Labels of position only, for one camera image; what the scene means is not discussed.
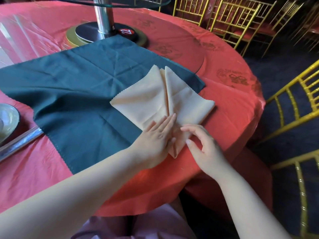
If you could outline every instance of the purple clothing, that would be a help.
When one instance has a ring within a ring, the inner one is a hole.
[[[128,233],[125,216],[93,216],[71,239],[196,239],[187,222],[170,204],[134,216],[132,231]]]

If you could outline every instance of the plastic tablecloth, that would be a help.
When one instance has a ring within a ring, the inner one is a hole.
[[[216,108],[204,127],[229,162],[271,207],[270,172],[244,148],[265,101],[260,83],[242,57],[214,34],[185,20],[142,8],[114,8],[113,12],[116,22],[138,28],[148,36],[149,50],[196,72],[205,82],[200,95],[214,100]],[[95,20],[93,7],[58,1],[1,5],[0,68],[71,48],[66,31]],[[0,102],[15,106],[21,114],[11,139],[35,126],[30,107],[2,92]],[[70,176],[48,137],[38,138],[0,164],[0,212]],[[97,215],[145,213],[173,201],[184,187],[202,204],[228,215],[217,184],[203,174],[186,147],[177,159],[168,157],[156,168],[137,174],[104,203]]]

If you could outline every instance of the forearm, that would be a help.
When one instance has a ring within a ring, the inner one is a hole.
[[[140,171],[132,156],[120,151],[6,210],[0,214],[0,239],[70,238]]]
[[[218,181],[241,239],[290,239],[255,191],[234,169]]]

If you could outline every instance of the blue napkin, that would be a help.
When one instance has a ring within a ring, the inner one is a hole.
[[[153,65],[170,67],[195,92],[192,72],[120,35],[0,69],[0,89],[29,105],[73,174],[127,148],[141,130],[110,105]]]

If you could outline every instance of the plate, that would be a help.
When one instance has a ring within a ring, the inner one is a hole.
[[[13,133],[19,121],[20,114],[14,106],[0,103],[0,143]]]

